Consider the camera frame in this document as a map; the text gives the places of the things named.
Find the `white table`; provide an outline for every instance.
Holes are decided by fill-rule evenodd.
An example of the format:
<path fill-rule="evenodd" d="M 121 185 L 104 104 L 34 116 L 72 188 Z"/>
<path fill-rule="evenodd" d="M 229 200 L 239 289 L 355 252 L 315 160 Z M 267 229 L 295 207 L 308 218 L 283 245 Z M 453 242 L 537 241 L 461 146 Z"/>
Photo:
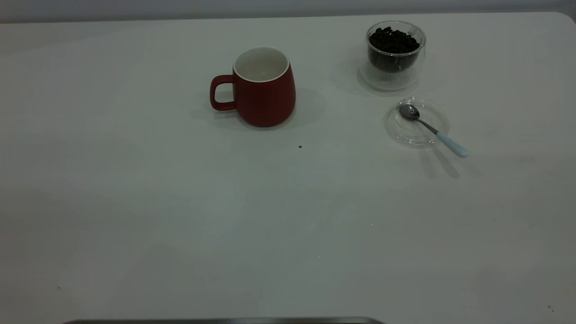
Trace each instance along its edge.
<path fill-rule="evenodd" d="M 382 20 L 426 32 L 417 87 L 358 82 Z M 566 16 L 17 24 L 0 39 L 3 324 L 576 321 Z M 296 80 L 295 113 L 273 129 L 209 103 L 211 79 L 259 45 L 284 51 Z M 442 105 L 469 159 L 387 135 L 408 95 Z"/>

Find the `glass cup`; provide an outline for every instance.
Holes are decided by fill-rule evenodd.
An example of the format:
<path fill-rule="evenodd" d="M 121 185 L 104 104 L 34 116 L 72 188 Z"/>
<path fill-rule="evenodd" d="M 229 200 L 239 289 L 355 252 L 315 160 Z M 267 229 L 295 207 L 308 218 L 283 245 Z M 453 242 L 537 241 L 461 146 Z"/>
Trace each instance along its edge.
<path fill-rule="evenodd" d="M 381 51 L 370 42 L 378 28 L 392 28 L 416 39 L 420 46 L 409 53 L 395 54 Z M 420 76 L 426 56 L 426 35 L 416 25 L 404 21 L 383 21 L 370 27 L 366 33 L 366 51 L 360 61 L 360 74 L 371 86 L 392 91 L 406 88 Z"/>

